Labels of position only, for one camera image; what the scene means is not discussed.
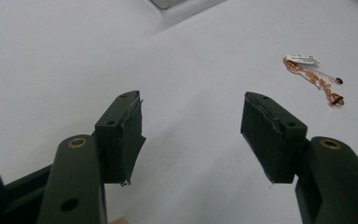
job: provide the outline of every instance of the white table surface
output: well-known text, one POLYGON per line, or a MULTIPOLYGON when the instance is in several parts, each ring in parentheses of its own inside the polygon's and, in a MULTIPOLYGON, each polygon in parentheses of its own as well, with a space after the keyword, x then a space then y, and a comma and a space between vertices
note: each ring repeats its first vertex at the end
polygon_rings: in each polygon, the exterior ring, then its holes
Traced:
POLYGON ((244 94, 281 104, 358 155, 358 0, 0 1, 0 175, 53 162, 65 138, 92 133, 123 92, 144 99, 131 186, 106 186, 109 219, 131 224, 301 223, 295 184, 272 185, 240 134, 244 94), (323 91, 289 73, 316 56, 344 80, 323 91))

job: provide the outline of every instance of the jewelry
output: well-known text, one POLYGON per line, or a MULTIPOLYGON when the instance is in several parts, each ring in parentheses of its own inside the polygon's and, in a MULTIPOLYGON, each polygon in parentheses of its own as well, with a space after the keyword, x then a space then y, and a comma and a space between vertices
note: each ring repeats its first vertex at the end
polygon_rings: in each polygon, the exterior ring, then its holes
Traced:
POLYGON ((321 77, 326 77, 330 80, 332 84, 337 84, 337 85, 342 85, 344 83, 341 78, 331 77, 323 72, 316 71, 311 68, 303 67, 298 63, 294 63, 292 61, 287 60, 286 58, 283 58, 283 63, 284 65, 286 65, 286 68, 289 72, 296 75, 301 75, 308 82, 315 85, 316 88, 318 88, 318 90, 323 89, 326 94, 327 100, 331 106, 333 105, 342 106, 345 104, 344 97, 336 93, 332 93, 330 90, 331 84, 327 84, 321 77))

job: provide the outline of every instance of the bolt hole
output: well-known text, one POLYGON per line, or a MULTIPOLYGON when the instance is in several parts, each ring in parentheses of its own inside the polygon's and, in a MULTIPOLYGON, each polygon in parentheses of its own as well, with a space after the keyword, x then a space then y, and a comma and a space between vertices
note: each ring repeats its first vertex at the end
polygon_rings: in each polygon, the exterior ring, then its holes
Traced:
POLYGON ((324 142, 326 145, 330 146, 330 147, 337 147, 337 144, 334 142, 330 142, 330 141, 325 141, 324 142))
POLYGON ((84 143, 84 140, 83 139, 76 139, 75 141, 72 142, 72 145, 74 146, 80 146, 84 143))
POLYGON ((116 124, 113 120, 109 120, 106 122, 106 125, 114 125, 116 124))
POLYGON ((79 205, 78 199, 69 199, 61 205, 61 210, 63 212, 70 212, 75 208, 77 208, 78 205, 79 205))
POLYGON ((341 145, 338 142, 330 140, 330 139, 322 139, 321 144, 322 144, 322 146, 328 147, 331 149, 341 149, 341 145))
POLYGON ((75 138, 68 143, 68 147, 83 147, 86 143, 86 138, 75 138))

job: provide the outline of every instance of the metal object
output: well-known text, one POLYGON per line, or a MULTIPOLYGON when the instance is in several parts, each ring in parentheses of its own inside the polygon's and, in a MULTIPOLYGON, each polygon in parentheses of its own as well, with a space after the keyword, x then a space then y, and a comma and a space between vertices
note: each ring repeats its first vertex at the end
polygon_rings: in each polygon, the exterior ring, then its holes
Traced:
POLYGON ((245 94, 241 133, 272 183, 298 176, 304 224, 358 223, 358 157, 350 147, 328 137, 307 140, 305 124, 254 92, 245 94))
POLYGON ((157 7, 162 10, 166 10, 170 7, 175 7, 181 3, 184 3, 187 0, 151 0, 157 7))
POLYGON ((283 63, 289 72, 300 75, 305 78, 308 82, 313 84, 318 90, 324 90, 329 105, 343 106, 345 105, 344 97, 336 93, 332 93, 330 88, 331 85, 327 84, 322 77, 330 80, 332 84, 342 85, 344 82, 339 77, 331 77, 326 73, 320 72, 315 69, 304 67, 299 63, 292 62, 290 59, 283 58, 283 63))
POLYGON ((106 224, 104 183, 130 183, 145 138, 138 91, 118 96, 92 135, 62 141, 53 165, 3 185, 0 224, 106 224))

